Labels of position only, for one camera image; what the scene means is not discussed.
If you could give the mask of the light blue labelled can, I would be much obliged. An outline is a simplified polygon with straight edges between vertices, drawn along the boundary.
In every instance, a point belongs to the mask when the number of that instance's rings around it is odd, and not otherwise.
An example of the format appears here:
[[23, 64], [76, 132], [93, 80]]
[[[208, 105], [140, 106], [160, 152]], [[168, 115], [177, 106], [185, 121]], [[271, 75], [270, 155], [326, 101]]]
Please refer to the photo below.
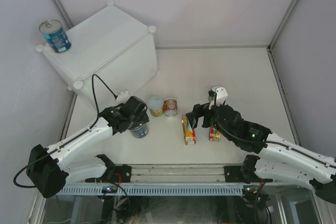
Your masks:
[[64, 53], [72, 46], [61, 22], [57, 19], [49, 19], [42, 22], [39, 25], [39, 31], [55, 53]]

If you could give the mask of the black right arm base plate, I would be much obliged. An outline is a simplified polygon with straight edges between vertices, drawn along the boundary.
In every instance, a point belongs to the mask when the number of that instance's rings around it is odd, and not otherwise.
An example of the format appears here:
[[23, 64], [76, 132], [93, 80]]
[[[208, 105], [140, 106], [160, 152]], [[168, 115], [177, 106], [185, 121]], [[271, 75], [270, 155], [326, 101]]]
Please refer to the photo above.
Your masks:
[[250, 181], [243, 176], [241, 167], [241, 165], [224, 166], [225, 182], [250, 184]]

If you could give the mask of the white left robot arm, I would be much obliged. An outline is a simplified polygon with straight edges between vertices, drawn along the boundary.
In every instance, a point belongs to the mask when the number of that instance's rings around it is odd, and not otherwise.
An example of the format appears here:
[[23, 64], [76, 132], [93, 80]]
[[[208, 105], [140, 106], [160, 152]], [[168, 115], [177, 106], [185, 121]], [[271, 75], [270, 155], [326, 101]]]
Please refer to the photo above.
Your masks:
[[74, 135], [48, 147], [35, 146], [30, 151], [26, 174], [44, 198], [81, 180], [114, 182], [116, 165], [106, 154], [80, 162], [75, 158], [102, 140], [148, 122], [146, 103], [131, 96], [125, 103], [102, 110], [93, 123]]

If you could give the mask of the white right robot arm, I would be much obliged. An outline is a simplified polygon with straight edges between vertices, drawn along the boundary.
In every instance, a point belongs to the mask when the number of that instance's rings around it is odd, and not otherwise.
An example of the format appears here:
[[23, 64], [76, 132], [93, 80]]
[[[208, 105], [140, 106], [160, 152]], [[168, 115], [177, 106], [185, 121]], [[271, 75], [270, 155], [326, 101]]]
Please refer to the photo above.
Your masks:
[[270, 129], [249, 121], [229, 105], [197, 104], [186, 114], [189, 129], [203, 118], [203, 128], [214, 127], [227, 140], [248, 152], [240, 167], [244, 182], [280, 181], [311, 190], [335, 203], [335, 158], [286, 141]]

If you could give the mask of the green can with plastic lid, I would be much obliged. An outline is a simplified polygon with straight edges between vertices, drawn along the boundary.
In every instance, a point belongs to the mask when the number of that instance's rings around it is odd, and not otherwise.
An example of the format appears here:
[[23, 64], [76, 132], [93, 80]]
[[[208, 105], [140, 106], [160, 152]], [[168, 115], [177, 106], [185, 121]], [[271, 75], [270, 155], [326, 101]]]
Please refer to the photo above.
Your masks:
[[213, 96], [212, 96], [212, 92], [211, 91], [208, 92], [208, 101], [209, 102], [213, 101]]

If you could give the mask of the dark blue tall can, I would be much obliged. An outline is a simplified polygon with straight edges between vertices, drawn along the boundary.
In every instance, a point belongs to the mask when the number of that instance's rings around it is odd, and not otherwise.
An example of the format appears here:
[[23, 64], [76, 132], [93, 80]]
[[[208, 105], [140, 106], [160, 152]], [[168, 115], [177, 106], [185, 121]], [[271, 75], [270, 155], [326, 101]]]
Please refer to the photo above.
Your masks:
[[149, 128], [146, 124], [142, 124], [134, 129], [131, 129], [130, 132], [135, 138], [143, 138], [148, 134]]

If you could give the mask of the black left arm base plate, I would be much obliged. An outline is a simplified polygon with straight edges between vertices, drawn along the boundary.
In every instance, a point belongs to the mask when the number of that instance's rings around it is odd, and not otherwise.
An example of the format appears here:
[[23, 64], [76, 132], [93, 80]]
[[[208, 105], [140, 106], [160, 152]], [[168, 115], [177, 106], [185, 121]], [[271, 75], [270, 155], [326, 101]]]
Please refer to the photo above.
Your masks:
[[88, 178], [86, 183], [102, 182], [102, 183], [129, 183], [131, 180], [132, 167], [129, 165], [113, 166], [107, 168], [105, 173], [98, 178]]

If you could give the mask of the yellow can with plastic lid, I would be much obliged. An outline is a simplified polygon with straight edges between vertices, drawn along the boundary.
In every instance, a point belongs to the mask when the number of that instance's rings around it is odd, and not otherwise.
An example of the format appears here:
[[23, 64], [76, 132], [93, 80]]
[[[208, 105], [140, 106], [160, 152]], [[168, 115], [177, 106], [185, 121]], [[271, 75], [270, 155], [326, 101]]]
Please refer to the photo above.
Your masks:
[[148, 108], [150, 110], [150, 114], [154, 117], [162, 116], [164, 113], [163, 104], [164, 100], [160, 96], [151, 96], [148, 99]]

